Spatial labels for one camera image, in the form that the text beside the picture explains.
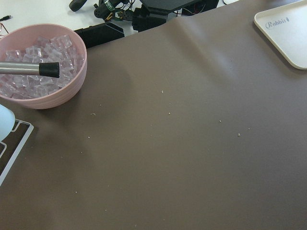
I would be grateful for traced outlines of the white cup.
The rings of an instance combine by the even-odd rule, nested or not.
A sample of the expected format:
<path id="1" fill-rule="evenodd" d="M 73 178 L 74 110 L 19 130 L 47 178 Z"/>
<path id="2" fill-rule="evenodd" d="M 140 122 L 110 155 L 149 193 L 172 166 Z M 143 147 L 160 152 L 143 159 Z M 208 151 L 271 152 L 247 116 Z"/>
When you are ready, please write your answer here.
<path id="1" fill-rule="evenodd" d="M 12 131 L 15 123 L 14 113 L 3 105 L 0 105 L 0 140 L 3 141 Z"/>

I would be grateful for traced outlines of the cream rabbit tray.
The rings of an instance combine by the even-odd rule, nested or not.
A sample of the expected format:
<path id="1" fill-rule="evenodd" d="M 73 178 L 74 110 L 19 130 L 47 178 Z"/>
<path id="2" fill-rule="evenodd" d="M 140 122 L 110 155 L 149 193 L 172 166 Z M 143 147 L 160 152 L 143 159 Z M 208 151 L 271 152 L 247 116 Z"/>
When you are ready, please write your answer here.
<path id="1" fill-rule="evenodd" d="M 307 68 L 305 0 L 258 12 L 254 24 L 293 67 Z"/>

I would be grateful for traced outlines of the black plastic device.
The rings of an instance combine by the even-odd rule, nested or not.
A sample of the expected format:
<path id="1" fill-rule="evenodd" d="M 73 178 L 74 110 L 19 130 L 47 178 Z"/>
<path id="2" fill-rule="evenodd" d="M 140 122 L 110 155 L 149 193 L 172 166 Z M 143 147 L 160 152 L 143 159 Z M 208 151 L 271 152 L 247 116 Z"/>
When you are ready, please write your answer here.
<path id="1" fill-rule="evenodd" d="M 133 14 L 126 13 L 125 16 L 130 16 L 128 22 L 131 22 L 134 31 L 142 32 L 165 24 L 171 13 L 176 16 L 193 16 L 212 10 L 217 5 L 217 0 L 142 0 L 141 7 L 132 9 Z M 78 29 L 75 32 L 87 48 L 123 38 L 124 30 L 111 21 Z"/>

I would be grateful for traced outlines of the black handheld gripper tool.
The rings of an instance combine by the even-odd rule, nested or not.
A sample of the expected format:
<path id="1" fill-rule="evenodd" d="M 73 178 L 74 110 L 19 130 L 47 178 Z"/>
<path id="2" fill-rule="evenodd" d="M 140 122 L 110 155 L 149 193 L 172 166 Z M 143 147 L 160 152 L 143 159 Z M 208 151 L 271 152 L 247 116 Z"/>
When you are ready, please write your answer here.
<path id="1" fill-rule="evenodd" d="M 94 16 L 105 22 L 130 21 L 130 16 L 125 16 L 125 14 L 133 14 L 134 2 L 134 0 L 99 0 L 98 4 L 94 5 Z"/>

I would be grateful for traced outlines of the pink bowl of ice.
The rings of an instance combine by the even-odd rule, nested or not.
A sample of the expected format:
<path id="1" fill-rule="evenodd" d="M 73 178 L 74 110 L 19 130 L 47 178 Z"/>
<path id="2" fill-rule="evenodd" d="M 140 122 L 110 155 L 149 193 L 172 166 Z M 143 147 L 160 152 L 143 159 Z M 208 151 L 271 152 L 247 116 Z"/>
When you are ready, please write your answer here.
<path id="1" fill-rule="evenodd" d="M 87 71 L 84 40 L 56 24 L 17 29 L 0 40 L 0 97 L 33 109 L 70 100 Z"/>

